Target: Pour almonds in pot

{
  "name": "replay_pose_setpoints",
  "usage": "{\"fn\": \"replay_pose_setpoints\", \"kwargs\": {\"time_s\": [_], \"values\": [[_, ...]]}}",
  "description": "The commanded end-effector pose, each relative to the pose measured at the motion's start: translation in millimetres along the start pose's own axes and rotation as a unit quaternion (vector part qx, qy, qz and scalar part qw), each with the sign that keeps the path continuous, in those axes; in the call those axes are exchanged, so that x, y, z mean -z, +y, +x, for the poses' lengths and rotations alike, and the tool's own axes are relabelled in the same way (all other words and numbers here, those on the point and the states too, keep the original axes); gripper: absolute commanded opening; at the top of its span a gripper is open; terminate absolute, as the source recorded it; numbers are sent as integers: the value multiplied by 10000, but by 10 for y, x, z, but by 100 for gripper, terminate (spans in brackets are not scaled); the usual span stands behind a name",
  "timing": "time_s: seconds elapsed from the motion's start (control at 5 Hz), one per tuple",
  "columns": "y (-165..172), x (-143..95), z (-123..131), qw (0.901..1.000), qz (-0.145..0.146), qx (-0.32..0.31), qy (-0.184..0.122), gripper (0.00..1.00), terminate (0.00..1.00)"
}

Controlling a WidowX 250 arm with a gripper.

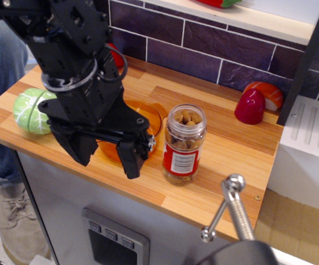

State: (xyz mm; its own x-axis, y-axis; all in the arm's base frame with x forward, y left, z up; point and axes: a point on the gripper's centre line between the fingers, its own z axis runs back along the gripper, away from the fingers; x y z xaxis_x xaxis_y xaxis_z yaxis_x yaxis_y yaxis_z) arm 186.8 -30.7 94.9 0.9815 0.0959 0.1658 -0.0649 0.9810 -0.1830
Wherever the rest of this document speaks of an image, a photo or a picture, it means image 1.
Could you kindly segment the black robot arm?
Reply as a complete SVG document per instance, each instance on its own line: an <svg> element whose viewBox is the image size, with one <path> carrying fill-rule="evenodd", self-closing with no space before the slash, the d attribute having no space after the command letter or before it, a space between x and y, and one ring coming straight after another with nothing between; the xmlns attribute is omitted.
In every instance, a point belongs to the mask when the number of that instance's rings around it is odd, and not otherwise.
<svg viewBox="0 0 319 265"><path fill-rule="evenodd" d="M99 140L115 144L128 178L140 175L155 140L128 107L113 59L108 16L92 1L0 1L0 19L28 45L54 99L38 108L65 151L87 165Z"/></svg>

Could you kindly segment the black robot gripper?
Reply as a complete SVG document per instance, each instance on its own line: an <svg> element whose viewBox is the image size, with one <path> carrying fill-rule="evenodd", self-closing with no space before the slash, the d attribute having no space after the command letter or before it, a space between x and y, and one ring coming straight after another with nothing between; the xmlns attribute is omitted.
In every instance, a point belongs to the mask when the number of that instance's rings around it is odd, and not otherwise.
<svg viewBox="0 0 319 265"><path fill-rule="evenodd" d="M148 132L148 119L125 103L124 74L118 72L110 49L91 59L44 54L38 63L44 86L56 95L39 103L38 109L47 115L62 148L86 166L97 140L111 142L127 178L138 178L155 138Z"/></svg>

